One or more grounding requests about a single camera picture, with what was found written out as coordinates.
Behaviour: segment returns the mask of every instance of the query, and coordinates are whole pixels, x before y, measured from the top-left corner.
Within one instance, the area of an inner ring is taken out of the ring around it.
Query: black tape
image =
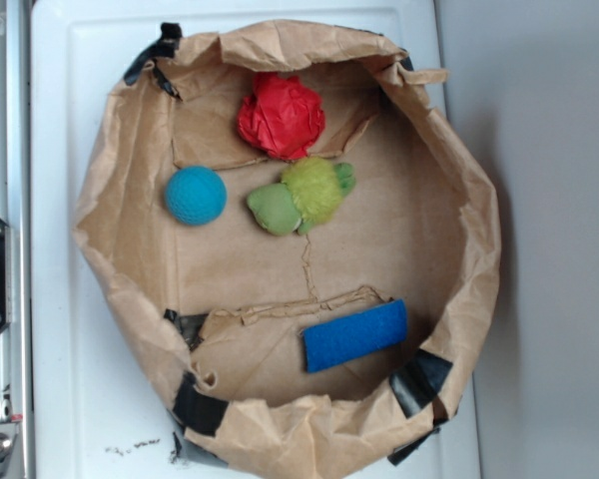
[[[451,362],[419,349],[410,361],[390,375],[390,387],[406,418],[437,397],[451,367]]]
[[[406,460],[408,458],[408,456],[410,456],[410,454],[415,452],[419,448],[419,446],[421,446],[421,444],[423,444],[426,441],[426,439],[428,439],[433,434],[437,434],[438,432],[439,432],[439,428],[437,427],[437,428],[433,429],[432,431],[430,431],[425,436],[420,437],[416,441],[411,442],[410,444],[406,444],[405,446],[398,447],[397,449],[394,450],[394,452],[392,454],[390,454],[387,457],[388,461],[393,466],[398,466],[404,460]]]
[[[171,451],[171,463],[175,464],[179,459],[195,461],[208,466],[229,467],[229,463],[223,461],[212,452],[207,451],[195,442],[191,442],[184,436],[185,430],[173,417],[175,430],[173,431],[174,450]]]
[[[160,28],[162,30],[162,36],[156,42],[149,45],[149,47],[146,48],[140,55],[138,55],[138,57],[134,60],[124,74],[124,82],[127,84],[127,86],[134,85],[138,81],[140,75],[142,74],[142,70],[148,61],[158,57],[174,58],[176,56],[176,50],[180,48],[182,28],[180,28],[180,25],[177,23],[163,23]]]
[[[180,316],[172,309],[167,309],[164,313],[164,319],[168,319],[173,323],[189,346],[189,350],[194,350],[202,343],[200,330],[202,329],[207,316],[207,314]]]
[[[182,424],[199,434],[215,436],[229,407],[228,401],[206,396],[196,389],[196,376],[186,372],[173,413]]]
[[[412,66],[412,60],[410,60],[410,55],[408,55],[406,58],[404,58],[403,60],[401,60],[399,62],[399,64],[405,68],[406,70],[408,70],[409,72],[414,71],[414,67]]]

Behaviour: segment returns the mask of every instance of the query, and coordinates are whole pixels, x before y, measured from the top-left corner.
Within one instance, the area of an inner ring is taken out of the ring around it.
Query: blue ball
[[[220,176],[207,167],[187,167],[169,180],[165,191],[167,208],[185,225],[212,222],[227,204],[227,188]]]

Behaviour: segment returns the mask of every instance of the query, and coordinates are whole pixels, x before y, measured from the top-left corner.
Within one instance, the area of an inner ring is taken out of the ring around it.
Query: red crumpled paper ball
[[[238,113],[238,132],[270,157],[298,160],[307,155],[325,127],[321,97],[300,83],[275,73],[257,73],[253,94]]]

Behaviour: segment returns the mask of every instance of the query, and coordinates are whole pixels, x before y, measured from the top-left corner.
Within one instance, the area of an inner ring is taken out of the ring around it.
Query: lime green fuzzy toy
[[[247,204],[258,224],[276,236],[305,235],[330,220],[355,186],[352,165],[308,157],[282,173],[282,181],[253,190]]]

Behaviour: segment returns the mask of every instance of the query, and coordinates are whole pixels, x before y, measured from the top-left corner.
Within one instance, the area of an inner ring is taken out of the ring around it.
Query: blue sponge
[[[306,369],[318,372],[406,339],[403,300],[309,327],[303,332]]]
[[[171,177],[165,200],[167,208],[178,221],[185,225],[205,225],[224,210],[227,188],[210,168],[187,167]]]

